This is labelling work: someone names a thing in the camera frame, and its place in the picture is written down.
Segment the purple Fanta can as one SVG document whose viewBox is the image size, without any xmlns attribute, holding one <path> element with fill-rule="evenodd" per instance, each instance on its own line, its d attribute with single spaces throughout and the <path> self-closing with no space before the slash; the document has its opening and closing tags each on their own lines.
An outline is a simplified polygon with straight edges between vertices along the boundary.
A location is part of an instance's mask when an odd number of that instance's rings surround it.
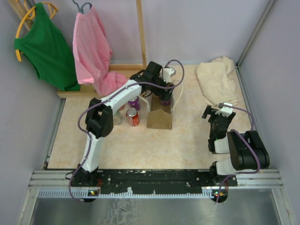
<svg viewBox="0 0 300 225">
<path fill-rule="evenodd" d="M 130 108 L 135 108 L 137 111 L 140 110 L 139 97 L 136 96 L 128 101 L 128 105 Z"/>
<path fill-rule="evenodd" d="M 161 103 L 162 106 L 168 106 L 168 105 L 171 104 L 171 102 L 172 102 L 171 99 L 168 99 L 168 100 L 160 100 L 160 103 Z"/>
</svg>

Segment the green cap glass bottle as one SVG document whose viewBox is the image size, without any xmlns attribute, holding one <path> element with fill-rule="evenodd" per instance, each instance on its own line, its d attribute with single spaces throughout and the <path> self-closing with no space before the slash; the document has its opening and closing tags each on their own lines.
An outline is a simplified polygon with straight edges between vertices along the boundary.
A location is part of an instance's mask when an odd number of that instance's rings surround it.
<svg viewBox="0 0 300 225">
<path fill-rule="evenodd" d="M 120 125 L 123 121 L 123 117 L 122 117 L 122 114 L 119 110 L 117 110 L 115 112 L 115 114 L 113 115 L 113 122 L 114 122 L 114 125 Z"/>
</svg>

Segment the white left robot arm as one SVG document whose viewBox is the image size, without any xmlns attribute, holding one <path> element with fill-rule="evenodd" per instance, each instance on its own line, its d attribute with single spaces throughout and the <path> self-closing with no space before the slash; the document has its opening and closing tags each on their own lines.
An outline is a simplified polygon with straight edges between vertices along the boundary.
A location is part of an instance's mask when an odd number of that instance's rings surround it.
<svg viewBox="0 0 300 225">
<path fill-rule="evenodd" d="M 80 168 L 84 170 L 81 181 L 87 186 L 94 185 L 98 175 L 94 172 L 98 169 L 98 156 L 100 154 L 103 139 L 113 130 L 113 115 L 121 106 L 145 91 L 150 91 L 162 101 L 171 99 L 173 85 L 168 83 L 163 75 L 169 68 L 171 61 L 163 67 L 151 61 L 145 70 L 132 75 L 130 79 L 115 92 L 100 100 L 94 98 L 90 101 L 89 108 L 85 111 L 87 144 L 84 158 Z"/>
</svg>

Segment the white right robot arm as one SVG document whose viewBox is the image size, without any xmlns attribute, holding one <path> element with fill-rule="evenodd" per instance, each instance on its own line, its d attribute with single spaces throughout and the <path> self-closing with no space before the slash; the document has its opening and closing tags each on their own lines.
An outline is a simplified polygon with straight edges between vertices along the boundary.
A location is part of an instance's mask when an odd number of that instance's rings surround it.
<svg viewBox="0 0 300 225">
<path fill-rule="evenodd" d="M 216 186 L 226 180 L 226 175 L 257 173 L 270 166 L 269 154 L 253 125 L 245 133 L 239 133 L 235 129 L 228 130 L 236 115 L 234 109 L 248 115 L 251 113 L 230 103 L 220 103 L 218 107 L 216 109 L 208 105 L 202 115 L 203 119 L 210 116 L 209 151 L 213 154 L 229 155 L 224 160 L 214 162 L 210 167 L 209 179 Z"/>
</svg>

